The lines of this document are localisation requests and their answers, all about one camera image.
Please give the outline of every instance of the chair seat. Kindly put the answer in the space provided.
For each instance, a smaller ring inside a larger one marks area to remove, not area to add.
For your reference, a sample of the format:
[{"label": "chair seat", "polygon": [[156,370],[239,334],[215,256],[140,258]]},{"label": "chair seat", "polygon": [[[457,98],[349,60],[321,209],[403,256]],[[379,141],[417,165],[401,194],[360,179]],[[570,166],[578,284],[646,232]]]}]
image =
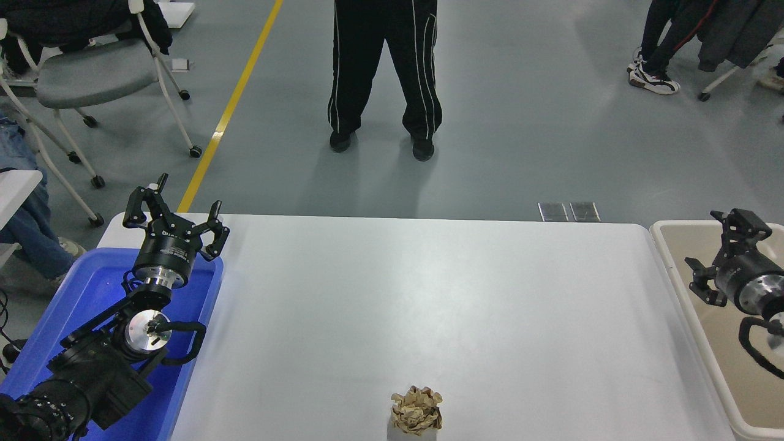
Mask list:
[{"label": "chair seat", "polygon": [[49,58],[36,93],[45,107],[81,108],[117,100],[157,80],[150,50],[132,38]]}]

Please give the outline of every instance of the sneaker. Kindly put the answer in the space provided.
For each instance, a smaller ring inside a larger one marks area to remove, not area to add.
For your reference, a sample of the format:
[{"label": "sneaker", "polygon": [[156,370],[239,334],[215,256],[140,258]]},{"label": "sneaker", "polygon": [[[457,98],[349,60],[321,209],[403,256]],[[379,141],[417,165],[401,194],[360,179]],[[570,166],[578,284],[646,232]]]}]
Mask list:
[{"label": "sneaker", "polygon": [[436,151],[435,146],[433,146],[432,140],[418,140],[414,139],[414,147],[412,152],[414,153],[414,158],[417,161],[425,162],[426,160],[433,157],[433,153]]},{"label": "sneaker", "polygon": [[65,239],[64,237],[59,237],[57,239],[60,240],[60,246],[63,247],[63,250],[73,256],[74,259],[78,259],[82,254],[87,252],[83,246],[70,239]]},{"label": "sneaker", "polygon": [[332,135],[329,136],[329,147],[335,153],[343,153],[351,145],[351,134],[352,132],[338,133],[333,130]]},{"label": "sneaker", "polygon": [[644,64],[639,64],[629,72],[629,84],[659,95],[672,95],[681,90],[681,85],[670,79],[666,72],[648,73],[644,70]]},{"label": "sneaker", "polygon": [[776,92],[784,93],[784,78],[776,73],[776,68],[771,67],[765,72],[762,78],[757,80],[757,84],[768,89],[773,89]]},{"label": "sneaker", "polygon": [[632,54],[632,62],[629,63],[629,66],[626,67],[626,71],[631,72],[634,69],[637,69],[637,66],[642,64],[642,62],[642,46],[640,46],[634,50],[634,54]]}]

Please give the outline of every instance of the blue plastic bin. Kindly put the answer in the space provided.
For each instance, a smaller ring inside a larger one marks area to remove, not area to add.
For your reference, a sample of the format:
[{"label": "blue plastic bin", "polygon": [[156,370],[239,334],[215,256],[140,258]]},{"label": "blue plastic bin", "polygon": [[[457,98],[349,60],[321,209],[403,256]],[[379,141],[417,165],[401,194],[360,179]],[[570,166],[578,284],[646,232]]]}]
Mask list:
[{"label": "blue plastic bin", "polygon": [[[99,248],[80,257],[57,291],[27,345],[14,363],[0,392],[14,399],[32,390],[51,373],[49,360],[60,353],[62,340],[125,296],[122,275],[133,267],[139,250]],[[223,278],[220,258],[197,258],[189,283],[174,290],[172,303],[163,310],[172,321],[198,320],[207,325]],[[192,333],[174,333],[167,345],[169,357],[187,353]],[[174,430],[196,360],[185,366],[158,366],[147,377],[152,393],[130,414],[108,430],[90,423],[85,441],[166,441]]]}]

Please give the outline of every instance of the brown crumpled paper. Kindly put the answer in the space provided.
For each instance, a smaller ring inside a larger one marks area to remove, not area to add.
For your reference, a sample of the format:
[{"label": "brown crumpled paper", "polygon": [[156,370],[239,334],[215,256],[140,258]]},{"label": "brown crumpled paper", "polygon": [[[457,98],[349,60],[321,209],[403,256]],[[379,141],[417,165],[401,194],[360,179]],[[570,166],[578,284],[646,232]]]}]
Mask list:
[{"label": "brown crumpled paper", "polygon": [[393,394],[392,422],[400,430],[422,436],[428,428],[441,428],[441,411],[438,404],[444,401],[441,394],[430,388],[412,386],[405,396]]}]

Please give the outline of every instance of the white table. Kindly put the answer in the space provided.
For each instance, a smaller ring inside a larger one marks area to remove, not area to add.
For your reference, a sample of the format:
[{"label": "white table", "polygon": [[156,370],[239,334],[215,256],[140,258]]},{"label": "white table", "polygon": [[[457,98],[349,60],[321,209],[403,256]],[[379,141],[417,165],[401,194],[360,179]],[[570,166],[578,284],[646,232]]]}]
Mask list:
[{"label": "white table", "polygon": [[[444,396],[440,441],[734,439],[640,226],[223,219],[172,441],[400,439],[410,385]],[[116,217],[99,246],[141,239]]]},{"label": "white table", "polygon": [[[0,228],[8,223],[42,178],[38,170],[8,170],[0,173]],[[0,268],[15,249],[16,244],[0,243]]]}]

